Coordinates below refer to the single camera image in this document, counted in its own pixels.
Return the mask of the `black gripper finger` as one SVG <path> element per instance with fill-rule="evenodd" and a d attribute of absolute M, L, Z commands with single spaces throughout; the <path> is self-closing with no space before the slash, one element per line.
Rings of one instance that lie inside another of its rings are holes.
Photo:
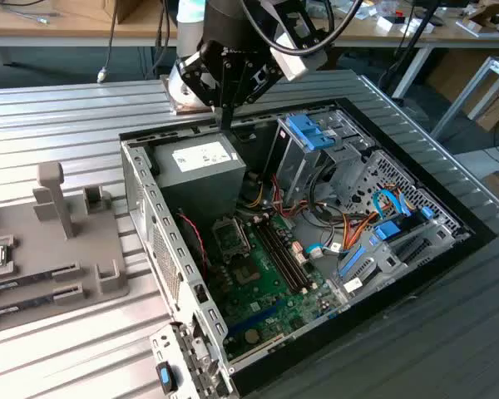
<path fill-rule="evenodd" d="M 273 56 L 247 59 L 240 73 L 233 107 L 255 103 L 281 77 L 282 71 Z"/>
<path fill-rule="evenodd" d="M 205 106 L 214 109 L 217 125 L 229 130 L 235 109 L 234 62 L 216 42 L 206 42 L 192 56 L 177 61 L 182 81 Z"/>

